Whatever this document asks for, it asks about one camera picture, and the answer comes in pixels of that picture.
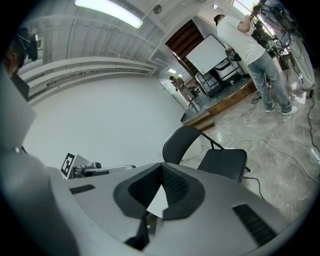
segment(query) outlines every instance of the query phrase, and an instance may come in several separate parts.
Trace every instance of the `white t-shirt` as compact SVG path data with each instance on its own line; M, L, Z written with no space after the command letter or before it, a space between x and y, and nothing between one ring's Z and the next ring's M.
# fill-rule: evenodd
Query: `white t-shirt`
M259 59L266 51L249 34L238 30L241 21L231 16L225 16L216 26L218 37L228 49L232 47L246 65Z

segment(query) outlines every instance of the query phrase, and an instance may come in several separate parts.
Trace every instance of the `ceiling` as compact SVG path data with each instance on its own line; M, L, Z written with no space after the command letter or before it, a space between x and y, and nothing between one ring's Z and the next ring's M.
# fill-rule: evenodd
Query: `ceiling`
M112 0L144 21L140 29L74 0L44 0L23 26L42 41L36 62L18 73L30 96L81 78L110 73L159 75L175 61L164 43L214 0ZM162 6L159 14L153 7Z

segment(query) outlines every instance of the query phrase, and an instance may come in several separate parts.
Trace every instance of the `marble floor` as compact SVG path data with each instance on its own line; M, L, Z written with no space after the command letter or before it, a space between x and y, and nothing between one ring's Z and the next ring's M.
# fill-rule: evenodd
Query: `marble floor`
M315 106L310 113L314 143L320 148L320 69L316 70L316 86L314 88ZM310 125L307 114L312 106L312 100L306 98L308 92L302 90L299 77L290 70L289 81L285 81L289 97L298 112L294 115L282 116L276 103L270 113L265 113L264 104L259 99L257 104L251 104L253 93L238 104L213 118L215 127L205 131L209 137L222 146L236 139L263 138L278 150L294 156L320 182L320 155L311 143ZM270 90L275 102L274 89ZM197 168L209 149L208 140L201 138L202 152L193 159L182 161L182 165ZM246 177L258 178L261 193L271 205L276 207L288 221L294 221L308 209L319 191L319 184L312 180L297 164L297 162L274 150L262 140L236 141L230 148L243 149L247 152L247 166L251 172ZM254 179L242 179L242 184L259 195L258 182Z

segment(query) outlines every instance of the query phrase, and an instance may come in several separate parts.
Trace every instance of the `whiteboard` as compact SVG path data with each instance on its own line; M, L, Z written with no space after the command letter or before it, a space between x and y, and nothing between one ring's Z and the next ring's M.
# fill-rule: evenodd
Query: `whiteboard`
M210 34L186 57L204 75L227 57L225 50L221 43Z

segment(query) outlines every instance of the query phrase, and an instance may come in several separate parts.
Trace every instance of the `white curved backdrop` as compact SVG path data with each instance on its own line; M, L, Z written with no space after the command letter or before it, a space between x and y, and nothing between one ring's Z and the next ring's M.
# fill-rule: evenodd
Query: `white curved backdrop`
M26 151L60 169L67 153L103 167L161 162L184 113L155 78L109 78L73 86L33 106Z

